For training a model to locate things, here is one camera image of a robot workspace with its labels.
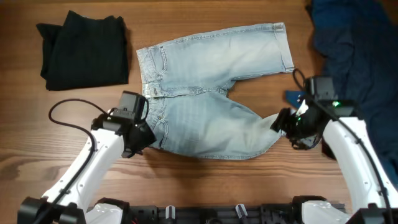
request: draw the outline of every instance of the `wood grain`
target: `wood grain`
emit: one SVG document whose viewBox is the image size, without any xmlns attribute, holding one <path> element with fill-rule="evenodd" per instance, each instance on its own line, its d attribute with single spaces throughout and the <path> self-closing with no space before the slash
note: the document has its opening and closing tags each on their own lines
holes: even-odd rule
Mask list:
<svg viewBox="0 0 398 224">
<path fill-rule="evenodd" d="M 165 40 L 265 22 L 285 22 L 296 67 L 311 76 L 322 60 L 311 47 L 312 24 L 303 1 L 161 1 L 73 4 L 3 4 L 0 6 L 0 223 L 15 223 L 26 196 L 40 197 L 66 171 L 86 136 L 47 118 L 65 98 L 83 98 L 102 108 L 117 105 L 123 90 L 141 92 L 135 51 Z M 68 10 L 94 19 L 122 16 L 130 31 L 128 85 L 47 91 L 40 77 L 42 38 L 37 23 L 62 24 Z M 261 116 L 288 106 L 284 90 L 297 89 L 290 75 L 237 82 L 229 93 Z M 98 112 L 69 103 L 57 119 L 89 128 Z M 338 164 L 319 149 L 295 151 L 280 139 L 269 152 L 248 161 L 196 160 L 146 149 L 144 156 L 120 159 L 106 174 L 101 197 L 133 205 L 235 205 L 285 203 L 295 195 L 322 195 L 350 206 Z"/>
</svg>

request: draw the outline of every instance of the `green light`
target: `green light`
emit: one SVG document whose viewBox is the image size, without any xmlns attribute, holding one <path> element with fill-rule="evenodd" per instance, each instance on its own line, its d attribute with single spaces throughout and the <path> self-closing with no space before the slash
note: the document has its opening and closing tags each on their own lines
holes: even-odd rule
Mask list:
<svg viewBox="0 0 398 224">
<path fill-rule="evenodd" d="M 337 107 L 338 105 L 340 105 L 341 103 L 339 102 L 339 101 L 334 101 L 333 103 L 332 103 L 332 105 L 334 106 L 334 107 Z"/>
</svg>

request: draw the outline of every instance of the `jeans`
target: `jeans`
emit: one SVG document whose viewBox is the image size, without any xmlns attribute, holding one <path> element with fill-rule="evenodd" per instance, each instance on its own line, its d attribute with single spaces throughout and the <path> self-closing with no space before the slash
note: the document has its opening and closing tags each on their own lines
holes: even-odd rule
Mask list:
<svg viewBox="0 0 398 224">
<path fill-rule="evenodd" d="M 152 147 L 208 159 L 249 159 L 281 136 L 226 97 L 237 80 L 294 69 L 285 25 L 234 27 L 137 51 L 142 94 L 149 100 Z"/>
</svg>

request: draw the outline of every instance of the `seam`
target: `seam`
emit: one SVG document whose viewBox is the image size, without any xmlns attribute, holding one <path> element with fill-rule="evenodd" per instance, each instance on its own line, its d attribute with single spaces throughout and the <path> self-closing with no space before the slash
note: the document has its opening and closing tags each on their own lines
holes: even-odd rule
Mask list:
<svg viewBox="0 0 398 224">
<path fill-rule="evenodd" d="M 190 88 L 196 88 L 198 90 L 203 90 L 203 88 L 199 87 L 199 86 L 188 86 L 188 87 L 167 88 L 165 91 L 167 91 L 167 90 L 186 90 L 186 89 L 190 89 Z M 217 89 L 218 89 L 218 87 L 205 88 L 205 90 L 217 90 Z"/>
<path fill-rule="evenodd" d="M 164 94 L 163 97 L 192 96 L 192 95 L 198 95 L 198 94 L 202 94 L 202 93 L 208 93 L 211 91 L 219 91 L 219 90 L 220 90 L 219 88 L 211 88 L 211 89 L 206 89 L 206 90 L 200 90 L 200 91 L 197 91 L 196 93 L 181 93 L 181 94 L 174 94 L 174 95 Z"/>
<path fill-rule="evenodd" d="M 220 89 L 223 89 L 224 87 L 226 87 L 226 86 L 228 85 L 229 82 L 230 82 L 230 81 L 227 81 L 227 82 L 223 85 L 223 87 L 221 87 Z"/>
<path fill-rule="evenodd" d="M 275 74 L 275 73 L 277 73 L 277 72 L 266 72 L 266 73 L 257 73 L 257 74 L 253 74 L 253 75 L 244 75 L 244 76 L 241 76 L 241 77 L 235 77 L 232 80 L 238 81 L 239 78 L 254 77 L 254 76 L 258 76 L 258 75 L 270 75 L 270 74 Z"/>
<path fill-rule="evenodd" d="M 259 27 L 259 28 L 254 28 L 254 29 L 246 29 L 246 30 L 235 30 L 235 31 L 230 31 L 230 32 L 225 32 L 222 34 L 213 34 L 213 35 L 203 35 L 203 36 L 198 36 L 198 37 L 189 37 L 186 39 L 180 39 L 180 40 L 176 40 L 175 43 L 179 44 L 185 41 L 189 41 L 189 40 L 200 40 L 200 39 L 208 39 L 208 38 L 214 38 L 214 37 L 221 37 L 224 35 L 230 35 L 230 34 L 240 34 L 240 33 L 245 33 L 245 32 L 254 32 L 257 30 L 273 30 L 274 26 L 272 27 Z"/>
<path fill-rule="evenodd" d="M 149 52 L 148 48 L 147 48 L 147 54 L 150 57 L 150 63 L 152 65 L 152 72 L 154 73 L 154 75 L 156 75 L 156 68 L 155 68 L 154 58 L 152 57 L 152 54 Z"/>
<path fill-rule="evenodd" d="M 154 120 L 154 122 L 150 128 L 151 128 L 151 130 L 154 130 L 159 119 L 158 119 L 158 116 L 156 116 L 156 114 L 151 114 L 151 117 L 153 117 L 152 120 Z"/>
<path fill-rule="evenodd" d="M 162 107 L 160 107 L 160 113 L 162 114 L 162 116 L 164 115 L 164 111 L 166 109 L 166 100 L 163 98 L 162 99 Z"/>
<path fill-rule="evenodd" d="M 280 49 L 280 41 L 279 41 L 278 37 L 276 36 L 275 30 L 274 30 L 274 37 L 275 37 L 276 42 L 278 43 L 278 49 L 279 49 L 279 54 L 280 54 L 280 60 L 282 61 L 282 66 L 284 67 L 284 70 L 286 71 L 284 56 L 282 55 L 282 49 Z"/>
<path fill-rule="evenodd" d="M 164 125 L 164 135 L 162 138 L 162 145 L 160 146 L 161 149 L 164 149 L 164 145 L 167 140 L 167 136 L 169 135 L 169 125 L 167 124 L 167 121 L 162 121 L 161 119 L 159 120 L 163 125 Z"/>
<path fill-rule="evenodd" d="M 141 88 L 142 88 L 141 93 L 144 93 L 144 85 L 147 83 L 147 77 L 146 77 L 145 70 L 143 67 L 142 53 L 140 51 L 137 51 L 137 58 L 138 58 L 138 66 L 140 68 L 140 74 L 141 74 Z"/>
<path fill-rule="evenodd" d="M 162 53 L 162 59 L 163 59 L 163 70 L 159 72 L 158 75 L 163 75 L 163 73 L 166 72 L 167 70 L 167 59 L 166 59 L 166 53 L 164 52 L 163 47 L 160 47 L 160 52 Z"/>
<path fill-rule="evenodd" d="M 264 154 L 264 153 L 266 153 L 268 151 L 268 149 L 265 149 L 265 150 L 262 150 L 260 152 L 255 153 L 255 154 L 248 155 L 248 156 L 225 156 L 225 155 L 219 155 L 219 156 L 214 155 L 214 156 L 211 156 L 211 155 L 192 155 L 192 154 L 181 153 L 181 152 L 178 152 L 178 151 L 172 151 L 172 150 L 168 150 L 168 149 L 164 149 L 164 150 L 172 152 L 172 153 L 176 153 L 176 154 L 179 154 L 179 155 L 182 155 L 182 156 L 188 156 L 188 157 L 199 158 L 199 159 L 236 159 L 236 160 L 251 159 L 251 158 L 260 156 L 261 154 Z"/>
</svg>

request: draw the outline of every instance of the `folded black cloth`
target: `folded black cloth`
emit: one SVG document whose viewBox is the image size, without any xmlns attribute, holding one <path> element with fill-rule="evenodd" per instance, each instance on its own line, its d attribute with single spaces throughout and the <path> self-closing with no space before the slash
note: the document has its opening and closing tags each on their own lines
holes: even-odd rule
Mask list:
<svg viewBox="0 0 398 224">
<path fill-rule="evenodd" d="M 69 11 L 63 26 L 36 26 L 44 39 L 41 76 L 48 90 L 128 83 L 122 17 L 95 20 Z"/>
</svg>

